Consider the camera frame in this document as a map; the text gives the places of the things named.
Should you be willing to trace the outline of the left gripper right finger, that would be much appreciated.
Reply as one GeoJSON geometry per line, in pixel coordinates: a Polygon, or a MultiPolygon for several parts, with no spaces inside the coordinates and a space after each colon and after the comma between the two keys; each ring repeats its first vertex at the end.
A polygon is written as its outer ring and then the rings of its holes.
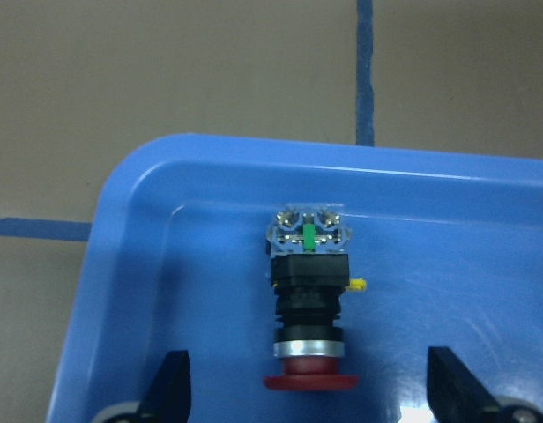
{"type": "Polygon", "coordinates": [[[430,346],[427,402],[437,422],[495,422],[501,406],[463,361],[445,346],[430,346]]]}

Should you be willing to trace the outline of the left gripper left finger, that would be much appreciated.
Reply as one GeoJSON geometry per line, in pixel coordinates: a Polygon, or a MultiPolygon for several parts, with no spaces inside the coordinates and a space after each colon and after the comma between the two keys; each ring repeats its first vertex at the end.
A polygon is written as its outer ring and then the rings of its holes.
{"type": "Polygon", "coordinates": [[[138,421],[188,422],[191,405],[189,353],[187,350],[170,351],[138,406],[138,421]]]}

